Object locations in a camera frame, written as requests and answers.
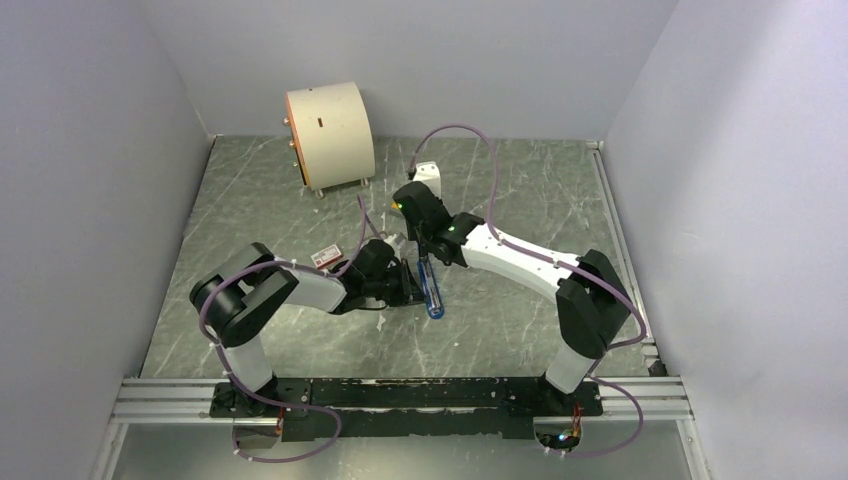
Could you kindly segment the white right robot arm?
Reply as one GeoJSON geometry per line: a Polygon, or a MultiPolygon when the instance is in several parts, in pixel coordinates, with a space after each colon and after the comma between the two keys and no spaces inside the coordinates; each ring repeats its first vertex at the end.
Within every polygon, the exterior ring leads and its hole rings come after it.
{"type": "Polygon", "coordinates": [[[609,258],[544,249],[508,235],[468,212],[452,215],[423,182],[399,188],[392,200],[411,240],[446,266],[488,271],[551,301],[557,309],[559,349],[545,370],[542,406],[562,414],[577,387],[611,349],[631,312],[629,297],[609,258]]]}

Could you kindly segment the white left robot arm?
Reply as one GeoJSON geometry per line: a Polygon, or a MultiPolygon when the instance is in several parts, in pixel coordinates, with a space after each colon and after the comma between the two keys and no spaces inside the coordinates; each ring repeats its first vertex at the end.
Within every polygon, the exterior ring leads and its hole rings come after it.
{"type": "Polygon", "coordinates": [[[283,262],[254,242],[231,256],[191,289],[202,331],[223,350],[225,371],[235,376],[236,400],[261,416],[277,400],[277,378],[260,333],[284,305],[331,315],[419,305],[426,296],[407,261],[380,239],[327,270],[283,262]]]}

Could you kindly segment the blue black stapler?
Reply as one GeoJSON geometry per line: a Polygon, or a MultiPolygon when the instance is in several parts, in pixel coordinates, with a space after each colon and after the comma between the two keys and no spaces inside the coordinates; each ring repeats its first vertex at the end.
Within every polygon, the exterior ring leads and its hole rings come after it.
{"type": "Polygon", "coordinates": [[[427,314],[431,319],[441,319],[445,314],[445,306],[428,255],[421,255],[418,258],[417,268],[421,289],[425,296],[427,314]]]}

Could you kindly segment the red white staple box sleeve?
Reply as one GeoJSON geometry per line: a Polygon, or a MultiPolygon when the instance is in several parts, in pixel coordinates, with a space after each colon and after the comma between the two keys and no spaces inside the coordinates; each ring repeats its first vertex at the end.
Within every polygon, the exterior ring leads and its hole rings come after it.
{"type": "Polygon", "coordinates": [[[317,269],[328,268],[333,263],[341,260],[344,257],[343,252],[337,244],[331,244],[321,250],[313,253],[310,256],[313,265],[317,269]]]}

